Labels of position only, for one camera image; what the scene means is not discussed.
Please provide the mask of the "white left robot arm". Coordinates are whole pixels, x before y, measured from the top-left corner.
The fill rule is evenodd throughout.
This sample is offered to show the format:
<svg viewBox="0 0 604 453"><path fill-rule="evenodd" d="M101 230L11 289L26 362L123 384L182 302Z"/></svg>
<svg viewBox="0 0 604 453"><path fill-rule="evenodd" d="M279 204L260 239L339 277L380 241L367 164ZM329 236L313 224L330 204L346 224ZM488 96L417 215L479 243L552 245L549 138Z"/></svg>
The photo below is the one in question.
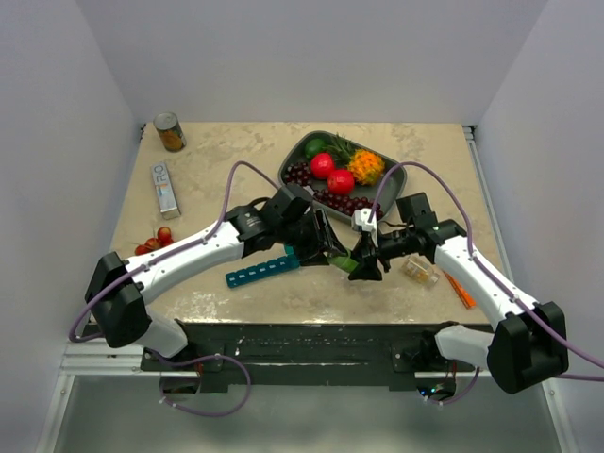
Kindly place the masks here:
<svg viewBox="0 0 604 453"><path fill-rule="evenodd" d="M326 265L329 257L346 253L310 193L289 184L146 256L123 260L108 253L96 264L85 300L109 347L138 344L160 353L173 369L185 370L194 362L195 347L184 326L153 312L151 304L191 277L276 244L289 246L302 266Z"/></svg>

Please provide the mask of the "teal weekly pill organizer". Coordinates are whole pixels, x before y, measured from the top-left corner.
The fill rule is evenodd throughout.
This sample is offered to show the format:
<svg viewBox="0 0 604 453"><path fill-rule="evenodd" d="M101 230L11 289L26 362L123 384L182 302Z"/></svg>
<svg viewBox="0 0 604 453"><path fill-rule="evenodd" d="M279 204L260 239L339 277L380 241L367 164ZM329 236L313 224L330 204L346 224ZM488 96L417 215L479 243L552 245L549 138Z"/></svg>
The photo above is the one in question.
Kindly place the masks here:
<svg viewBox="0 0 604 453"><path fill-rule="evenodd" d="M285 254L225 275L229 289L251 284L268 277L278 276L300 267L299 260L290 246L284 247Z"/></svg>

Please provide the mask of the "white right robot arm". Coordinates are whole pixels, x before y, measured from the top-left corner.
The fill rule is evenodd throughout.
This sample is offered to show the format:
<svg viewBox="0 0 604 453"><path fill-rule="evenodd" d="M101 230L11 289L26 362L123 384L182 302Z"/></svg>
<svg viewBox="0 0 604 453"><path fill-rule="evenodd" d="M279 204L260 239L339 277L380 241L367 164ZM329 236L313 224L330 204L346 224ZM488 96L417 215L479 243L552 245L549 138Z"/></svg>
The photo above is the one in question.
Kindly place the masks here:
<svg viewBox="0 0 604 453"><path fill-rule="evenodd" d="M484 332L460 324L440 326L420 348L428 369L440 371L462 361L489 371L508 394L567 371L565 317L558 305L539 303L513 288L474 247L468 230L437 218L424 193L396 204L405 225L389 233L379 232L370 209L354 211L351 225L360 238L352 251L357 265L349 279L380 281L391 260L421 255L461 284L492 328Z"/></svg>

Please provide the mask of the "green pill bottle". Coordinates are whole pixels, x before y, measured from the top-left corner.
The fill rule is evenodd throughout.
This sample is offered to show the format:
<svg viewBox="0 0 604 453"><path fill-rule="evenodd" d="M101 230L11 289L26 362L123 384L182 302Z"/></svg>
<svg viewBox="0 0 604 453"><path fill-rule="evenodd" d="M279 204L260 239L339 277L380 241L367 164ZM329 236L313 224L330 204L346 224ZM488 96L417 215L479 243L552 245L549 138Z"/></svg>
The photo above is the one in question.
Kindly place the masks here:
<svg viewBox="0 0 604 453"><path fill-rule="evenodd" d="M335 266L348 274L352 273L358 266L358 263L349 256L332 256L327 260L330 265Z"/></svg>

